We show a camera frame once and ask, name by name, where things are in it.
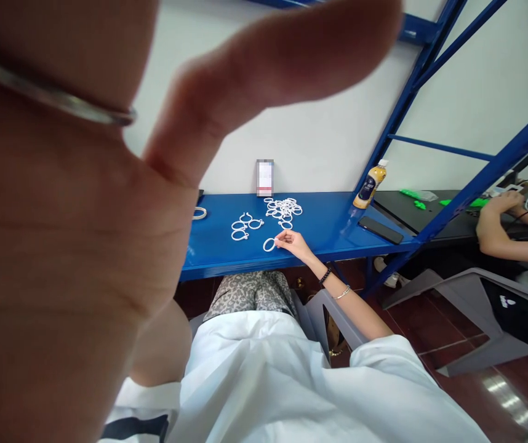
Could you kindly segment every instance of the bottle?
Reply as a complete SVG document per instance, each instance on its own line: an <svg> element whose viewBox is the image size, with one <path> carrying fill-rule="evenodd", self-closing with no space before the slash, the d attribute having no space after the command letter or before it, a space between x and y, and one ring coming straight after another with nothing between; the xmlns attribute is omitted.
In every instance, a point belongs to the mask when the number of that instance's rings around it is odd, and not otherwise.
<svg viewBox="0 0 528 443"><path fill-rule="evenodd" d="M375 195L375 191L387 175L385 167L388 163L389 160L381 159L379 160L379 164L369 171L367 178L362 184L361 191L358 193L358 195L352 202L354 206L359 209L368 208L370 202L373 200L373 195Z"/></svg>

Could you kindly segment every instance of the white wall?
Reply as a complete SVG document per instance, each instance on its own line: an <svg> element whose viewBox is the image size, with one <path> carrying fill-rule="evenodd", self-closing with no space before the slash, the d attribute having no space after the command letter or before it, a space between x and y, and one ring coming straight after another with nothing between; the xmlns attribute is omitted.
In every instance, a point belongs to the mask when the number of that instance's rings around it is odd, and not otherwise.
<svg viewBox="0 0 528 443"><path fill-rule="evenodd" d="M406 12L435 20L442 3L409 0ZM450 40L486 4L469 0ZM133 152L142 151L177 67L270 11L245 0L162 3L135 101L139 120L125 132ZM497 14L494 24L487 23L424 87L401 135L495 153L528 121L528 2L510 0ZM255 160L271 158L276 162L276 192L351 191L417 54L417 48L398 43L369 78L350 90L315 103L265 111L226 138L201 187L207 193L254 192ZM391 164L382 189L460 187L483 165L398 142L388 157ZM438 161L439 167L426 172L429 161Z"/></svg>
<svg viewBox="0 0 528 443"><path fill-rule="evenodd" d="M469 0L450 44L489 3ZM509 0L420 90L398 135L497 154L528 123L528 1ZM393 142L383 190L459 189L485 162Z"/></svg>

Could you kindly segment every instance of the logo on shirt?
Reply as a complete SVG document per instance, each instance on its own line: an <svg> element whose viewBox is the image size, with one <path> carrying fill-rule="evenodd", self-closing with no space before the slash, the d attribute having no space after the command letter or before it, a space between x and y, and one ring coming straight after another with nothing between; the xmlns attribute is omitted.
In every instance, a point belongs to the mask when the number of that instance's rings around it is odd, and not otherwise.
<svg viewBox="0 0 528 443"><path fill-rule="evenodd" d="M516 304L516 302L514 300L508 300L503 295L500 296L500 301L502 302L502 307L503 308L507 308L508 305L515 305Z"/></svg>

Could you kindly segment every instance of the white shirt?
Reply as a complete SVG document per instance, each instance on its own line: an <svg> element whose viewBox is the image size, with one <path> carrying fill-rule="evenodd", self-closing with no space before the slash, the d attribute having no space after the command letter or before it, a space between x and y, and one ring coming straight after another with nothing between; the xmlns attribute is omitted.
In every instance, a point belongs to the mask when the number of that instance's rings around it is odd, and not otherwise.
<svg viewBox="0 0 528 443"><path fill-rule="evenodd" d="M265 311L200 326L182 383L127 379L105 429L114 438L101 441L163 441L160 424L167 443L488 441L404 337L366 343L350 368L331 369L293 317Z"/></svg>

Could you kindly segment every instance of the bracelet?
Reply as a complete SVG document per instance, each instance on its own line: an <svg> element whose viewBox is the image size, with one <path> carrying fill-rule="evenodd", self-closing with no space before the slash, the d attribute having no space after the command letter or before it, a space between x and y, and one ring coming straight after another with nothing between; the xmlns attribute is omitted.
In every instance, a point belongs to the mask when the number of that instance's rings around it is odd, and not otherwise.
<svg viewBox="0 0 528 443"><path fill-rule="evenodd" d="M0 64L0 85L28 97L35 102L43 103L64 113L84 120L106 125L128 126L135 121L137 114L133 108L127 112L111 111L95 106L75 95L50 85L46 82L28 79L12 72Z"/></svg>
<svg viewBox="0 0 528 443"><path fill-rule="evenodd" d="M346 290L344 292L342 292L342 295L339 295L337 297L332 297L334 300L339 300L341 299L342 297L344 297L348 292L350 292L350 286L347 285L346 286Z"/></svg>
<svg viewBox="0 0 528 443"><path fill-rule="evenodd" d="M325 274L325 275L321 278L321 280L319 281L319 284L323 284L324 281L326 281L326 279L327 279L327 277L328 277L328 275L329 275L330 273L331 273L330 268L328 268L326 274Z"/></svg>

